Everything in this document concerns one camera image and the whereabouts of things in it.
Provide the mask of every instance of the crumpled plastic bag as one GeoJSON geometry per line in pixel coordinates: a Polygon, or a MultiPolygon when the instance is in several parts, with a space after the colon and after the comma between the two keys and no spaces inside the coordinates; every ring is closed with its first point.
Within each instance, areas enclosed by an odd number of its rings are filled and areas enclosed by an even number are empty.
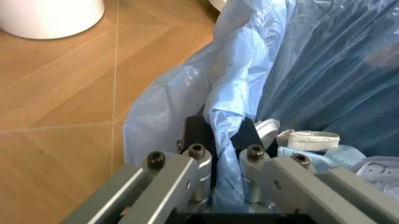
{"type": "Polygon", "coordinates": [[[350,170],[399,202],[398,157],[372,156],[350,170]]]}
{"type": "Polygon", "coordinates": [[[140,165],[153,150],[174,152],[185,118],[204,104],[219,156],[214,211],[249,210],[229,139],[245,116],[336,132],[364,153],[394,153],[397,2],[229,0],[212,43],[134,102],[123,127],[125,162],[140,165]]]}
{"type": "Polygon", "coordinates": [[[247,212],[242,177],[230,138],[254,118],[293,0],[229,0],[214,40],[160,76],[133,104],[123,127],[125,162],[140,164],[153,150],[174,151],[186,117],[205,103],[219,158],[213,210],[247,212]]]}

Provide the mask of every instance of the trash bag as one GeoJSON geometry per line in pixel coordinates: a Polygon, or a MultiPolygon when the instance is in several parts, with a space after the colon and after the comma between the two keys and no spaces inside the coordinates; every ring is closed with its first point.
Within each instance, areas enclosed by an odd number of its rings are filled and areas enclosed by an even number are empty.
{"type": "Polygon", "coordinates": [[[132,105],[123,127],[125,162],[140,165],[153,150],[175,152],[185,118],[205,104],[219,157],[212,209],[247,212],[230,141],[245,117],[339,133],[364,153],[375,140],[387,147],[399,127],[397,2],[229,0],[214,40],[132,105]],[[380,116],[396,120],[376,123],[380,116]],[[364,129],[368,122],[378,127],[364,129]]]}
{"type": "Polygon", "coordinates": [[[257,118],[337,133],[366,156],[398,156],[398,1],[323,4],[298,1],[257,118]]]}

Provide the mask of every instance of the black screw head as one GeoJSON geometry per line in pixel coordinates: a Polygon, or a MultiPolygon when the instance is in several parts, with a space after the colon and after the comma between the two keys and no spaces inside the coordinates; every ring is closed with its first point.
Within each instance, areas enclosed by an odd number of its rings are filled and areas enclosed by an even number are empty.
{"type": "Polygon", "coordinates": [[[154,151],[148,154],[147,165],[152,169],[161,169],[165,165],[165,154],[160,151],[154,151]]]}

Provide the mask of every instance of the blue plastic bag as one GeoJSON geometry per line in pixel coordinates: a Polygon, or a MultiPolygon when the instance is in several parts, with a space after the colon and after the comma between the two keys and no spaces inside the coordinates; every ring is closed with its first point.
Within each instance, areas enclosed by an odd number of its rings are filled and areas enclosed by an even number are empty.
{"type": "Polygon", "coordinates": [[[337,133],[366,156],[398,156],[399,3],[323,2],[298,1],[257,117],[337,133]]]}
{"type": "Polygon", "coordinates": [[[245,117],[398,155],[398,16],[397,0],[229,0],[214,40],[134,102],[125,162],[174,152],[185,118],[204,104],[219,156],[214,211],[249,211],[230,141],[245,117]]]}

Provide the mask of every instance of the plastic bag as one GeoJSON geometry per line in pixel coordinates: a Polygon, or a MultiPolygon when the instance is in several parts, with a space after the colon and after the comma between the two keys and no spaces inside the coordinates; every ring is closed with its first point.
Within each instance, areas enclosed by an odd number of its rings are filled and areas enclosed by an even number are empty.
{"type": "Polygon", "coordinates": [[[230,138],[246,116],[256,115],[293,8],[293,0],[230,0],[214,41],[159,77],[133,104],[124,126],[125,161],[140,164],[152,150],[174,151],[185,118],[206,101],[204,117],[219,158],[213,210],[249,211],[230,138]]]}
{"type": "Polygon", "coordinates": [[[245,116],[274,118],[284,129],[335,132],[366,155],[398,155],[397,6],[397,0],[229,0],[214,41],[133,104],[123,127],[125,162],[140,165],[153,150],[174,152],[185,118],[205,103],[220,159],[216,211],[248,211],[229,140],[245,116]]]}
{"type": "Polygon", "coordinates": [[[337,133],[367,156],[398,156],[398,1],[323,3],[298,1],[258,118],[337,133]]]}

